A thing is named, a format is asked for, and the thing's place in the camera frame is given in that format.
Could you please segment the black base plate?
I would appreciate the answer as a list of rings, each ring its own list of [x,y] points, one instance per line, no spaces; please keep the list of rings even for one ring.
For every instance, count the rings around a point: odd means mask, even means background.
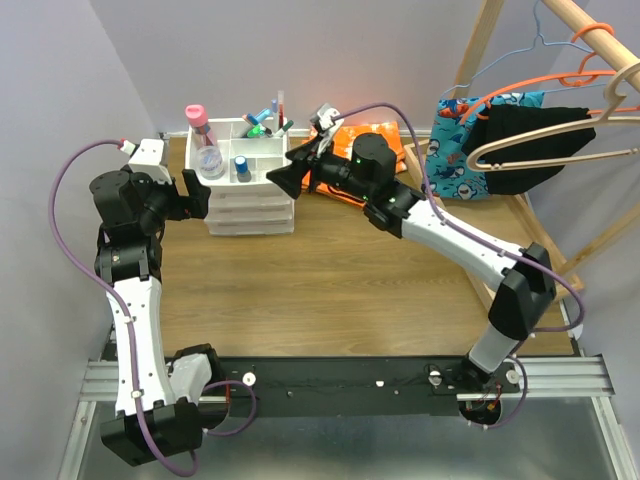
[[[463,374],[461,356],[221,356],[228,379],[248,378],[263,418],[456,416],[459,404],[519,394],[515,366]]]

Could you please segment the black garment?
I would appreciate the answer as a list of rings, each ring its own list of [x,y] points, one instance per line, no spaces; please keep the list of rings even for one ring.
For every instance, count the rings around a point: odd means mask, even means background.
[[[550,107],[537,108],[516,105],[494,105],[489,109],[481,112],[482,118],[477,120],[473,127],[468,140],[464,143],[462,151],[468,155],[475,148],[498,139],[503,139],[512,135],[517,135],[530,130],[549,127],[565,122],[585,119],[589,114],[587,108],[580,107]],[[573,152],[578,152],[585,147],[590,141],[596,137],[596,132],[590,133],[585,131],[574,140],[563,140],[559,144],[561,147],[567,147]],[[513,160],[528,160],[532,157],[532,151],[520,146],[515,149],[512,154],[499,152],[492,156],[494,159],[505,160],[511,158]],[[544,171],[547,179],[557,175],[563,167],[532,169],[532,170],[516,170],[516,171]],[[488,180],[503,180],[507,172],[501,173],[485,173]]]

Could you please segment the green white pen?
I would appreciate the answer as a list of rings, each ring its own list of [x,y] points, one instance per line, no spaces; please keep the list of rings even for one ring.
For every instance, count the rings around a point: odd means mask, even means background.
[[[281,128],[279,128],[274,134],[273,137],[274,138],[281,138],[283,137],[288,130],[294,125],[294,121],[293,120],[288,120],[287,122],[285,122],[283,124],[283,126]]]

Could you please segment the red white pen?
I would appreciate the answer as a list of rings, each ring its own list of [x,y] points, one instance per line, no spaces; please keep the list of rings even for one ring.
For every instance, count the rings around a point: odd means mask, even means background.
[[[276,113],[278,119],[278,129],[284,126],[284,91],[279,90],[277,92],[276,99]]]

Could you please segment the blue grey glue stick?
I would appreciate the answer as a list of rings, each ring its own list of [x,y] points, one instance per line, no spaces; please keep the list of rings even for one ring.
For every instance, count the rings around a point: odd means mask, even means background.
[[[251,171],[248,165],[248,159],[244,155],[238,155],[234,158],[234,166],[238,181],[247,183],[251,181]]]

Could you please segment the white drawer organizer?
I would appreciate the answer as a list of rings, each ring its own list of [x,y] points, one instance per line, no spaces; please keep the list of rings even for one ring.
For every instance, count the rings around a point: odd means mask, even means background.
[[[266,178],[266,173],[290,164],[285,157],[289,136],[243,138],[248,124],[241,118],[211,118],[211,129],[225,162],[217,180],[198,177],[211,190],[204,222],[213,236],[276,235],[294,231],[294,201]],[[248,159],[251,181],[238,181],[234,158]]]

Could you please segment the blue shark print cloth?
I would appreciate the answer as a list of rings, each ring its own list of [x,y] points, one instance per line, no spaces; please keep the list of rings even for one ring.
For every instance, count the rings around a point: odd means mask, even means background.
[[[429,144],[426,171],[432,192],[442,198],[480,200],[491,195],[518,195],[543,183],[544,171],[507,172],[503,180],[488,180],[466,166],[462,147],[475,126],[477,114],[461,118],[478,99],[454,98],[438,103]]]

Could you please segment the wooden hanger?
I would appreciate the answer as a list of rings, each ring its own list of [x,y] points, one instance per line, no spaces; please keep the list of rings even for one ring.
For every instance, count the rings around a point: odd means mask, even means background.
[[[606,127],[637,127],[639,125],[637,115],[633,116],[629,113],[619,115],[617,111],[627,98],[627,94],[620,90],[620,85],[624,82],[628,83],[631,77],[638,72],[639,64],[635,62],[610,74],[610,80],[603,91],[603,97],[606,101],[605,108],[588,114],[585,119],[530,130],[485,143],[467,155],[467,167],[480,173],[501,173],[555,168],[573,163],[638,155],[639,146],[637,144],[591,154],[575,153],[569,148],[559,145],[563,140],[576,139],[579,134],[585,131],[594,133],[598,129]],[[532,151],[530,159],[513,160],[507,158],[499,160],[492,157],[499,152],[512,154],[520,146]]]

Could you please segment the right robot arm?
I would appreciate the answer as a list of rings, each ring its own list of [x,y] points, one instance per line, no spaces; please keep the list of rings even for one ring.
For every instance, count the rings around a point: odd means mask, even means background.
[[[471,391],[493,384],[503,361],[530,336],[555,299],[547,250],[486,234],[399,181],[395,152],[380,134],[359,135],[349,159],[335,155],[321,136],[291,149],[286,157],[288,165],[266,177],[292,199],[314,180],[334,187],[362,201],[365,216],[377,229],[435,250],[493,289],[489,325],[457,371],[458,381]]]

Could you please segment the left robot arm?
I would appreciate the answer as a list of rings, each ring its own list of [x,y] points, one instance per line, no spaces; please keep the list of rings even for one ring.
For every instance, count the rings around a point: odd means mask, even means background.
[[[130,168],[89,186],[101,217],[94,269],[107,287],[116,334],[118,390],[114,419],[100,427],[103,444],[131,466],[201,446],[200,395],[214,393],[224,373],[210,344],[183,348],[167,361],[162,345],[161,239],[167,221],[203,219],[210,191],[191,169],[188,193]]]

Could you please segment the orange folded cloth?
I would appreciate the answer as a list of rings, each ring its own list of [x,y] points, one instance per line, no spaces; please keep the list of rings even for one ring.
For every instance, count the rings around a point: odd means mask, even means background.
[[[408,170],[405,162],[405,152],[396,121],[376,124],[364,124],[358,126],[341,127],[334,136],[333,153],[347,159],[351,158],[352,147],[357,136],[366,133],[380,134],[387,142],[388,146],[396,155],[395,173],[402,173]],[[358,208],[363,208],[364,203],[355,196],[347,194],[325,183],[315,183],[315,193],[328,196]]]

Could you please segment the pink cap pen tube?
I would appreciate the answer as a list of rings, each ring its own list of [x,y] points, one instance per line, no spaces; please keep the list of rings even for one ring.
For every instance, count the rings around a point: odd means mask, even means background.
[[[202,147],[216,146],[217,140],[209,124],[205,107],[201,104],[190,104],[185,107],[185,116],[193,134]]]

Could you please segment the green black highlighter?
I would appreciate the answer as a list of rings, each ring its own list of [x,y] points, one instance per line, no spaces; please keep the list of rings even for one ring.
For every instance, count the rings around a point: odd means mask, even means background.
[[[266,129],[263,126],[256,125],[246,134],[247,138],[257,138],[266,134]]]

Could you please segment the clear paperclip jar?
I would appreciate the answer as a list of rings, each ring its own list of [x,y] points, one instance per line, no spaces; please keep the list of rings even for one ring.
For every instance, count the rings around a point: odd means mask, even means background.
[[[217,180],[225,173],[225,162],[217,145],[201,147],[196,153],[198,171],[207,180]]]

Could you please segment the aluminium rail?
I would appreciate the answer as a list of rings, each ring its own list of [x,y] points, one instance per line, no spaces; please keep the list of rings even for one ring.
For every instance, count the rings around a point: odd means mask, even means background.
[[[520,357],[515,365],[526,374],[527,398],[611,397],[615,390],[602,357]],[[118,390],[118,363],[90,361],[80,389],[81,402],[114,403]]]

